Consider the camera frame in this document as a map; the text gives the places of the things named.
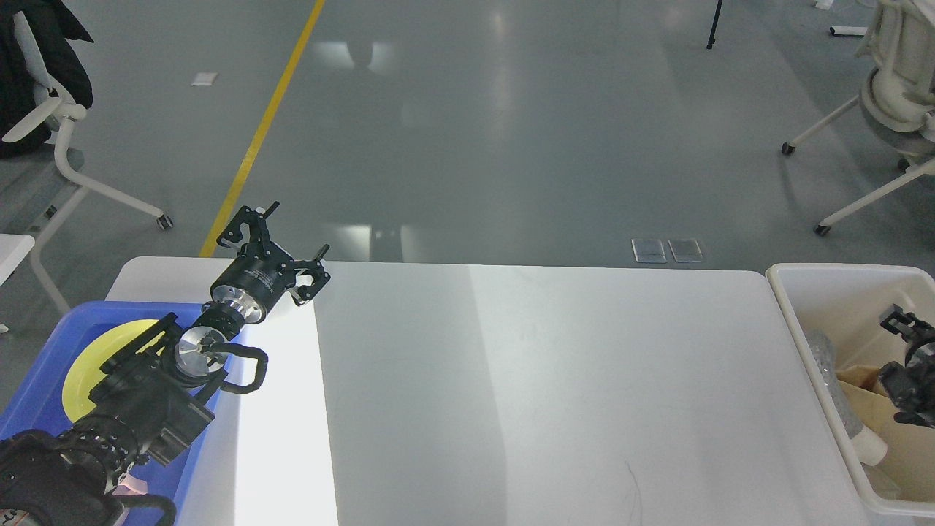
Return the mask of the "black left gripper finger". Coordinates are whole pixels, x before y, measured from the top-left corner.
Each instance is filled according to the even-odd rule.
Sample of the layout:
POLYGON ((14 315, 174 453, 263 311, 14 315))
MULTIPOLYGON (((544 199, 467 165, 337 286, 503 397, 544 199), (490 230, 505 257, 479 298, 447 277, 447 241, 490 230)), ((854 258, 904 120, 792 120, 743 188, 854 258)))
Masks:
POLYGON ((330 274, 325 270, 324 259, 330 250, 330 244, 324 244, 311 260, 291 260, 289 273, 291 285, 289 294, 297 307, 313 301, 330 281, 330 274))
POLYGON ((240 254, 271 254, 273 243, 267 219, 280 205, 274 201, 263 210, 243 205, 217 236, 217 246, 240 254))

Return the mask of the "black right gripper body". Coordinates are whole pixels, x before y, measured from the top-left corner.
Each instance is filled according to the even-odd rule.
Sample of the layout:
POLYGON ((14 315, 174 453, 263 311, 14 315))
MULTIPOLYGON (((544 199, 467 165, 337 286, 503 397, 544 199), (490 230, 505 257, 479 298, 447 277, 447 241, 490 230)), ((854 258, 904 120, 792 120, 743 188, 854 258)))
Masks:
POLYGON ((895 419, 934 417, 933 343, 907 352, 904 364, 889 362, 879 369, 878 380, 897 410, 895 419))

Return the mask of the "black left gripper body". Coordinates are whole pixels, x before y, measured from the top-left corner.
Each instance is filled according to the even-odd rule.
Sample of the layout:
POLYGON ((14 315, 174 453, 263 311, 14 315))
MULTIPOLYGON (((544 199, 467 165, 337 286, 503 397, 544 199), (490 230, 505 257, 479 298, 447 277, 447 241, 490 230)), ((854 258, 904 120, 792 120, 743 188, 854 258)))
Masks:
POLYGON ((210 319, 214 324, 258 324, 287 294, 295 305, 308 302, 298 286, 304 267, 278 247, 263 254, 238 254, 210 287, 210 319))

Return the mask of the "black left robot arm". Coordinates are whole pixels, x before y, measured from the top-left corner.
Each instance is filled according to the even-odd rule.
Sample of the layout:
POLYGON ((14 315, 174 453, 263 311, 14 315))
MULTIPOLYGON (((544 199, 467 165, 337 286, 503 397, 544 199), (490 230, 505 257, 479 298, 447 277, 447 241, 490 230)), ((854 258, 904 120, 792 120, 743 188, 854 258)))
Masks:
POLYGON ((256 392, 267 353, 236 343, 243 327, 266 320, 283 295, 310 303, 329 282, 324 244, 314 259, 294 259, 271 240, 274 205, 242 206, 217 243, 237 256, 210 287, 211 299, 189 327, 168 313, 100 363, 91 410, 60 434, 24 430, 2 441, 4 525, 116 525, 134 508, 178 509, 159 494, 120 494, 134 467, 167 465, 214 420, 216 392, 256 392))

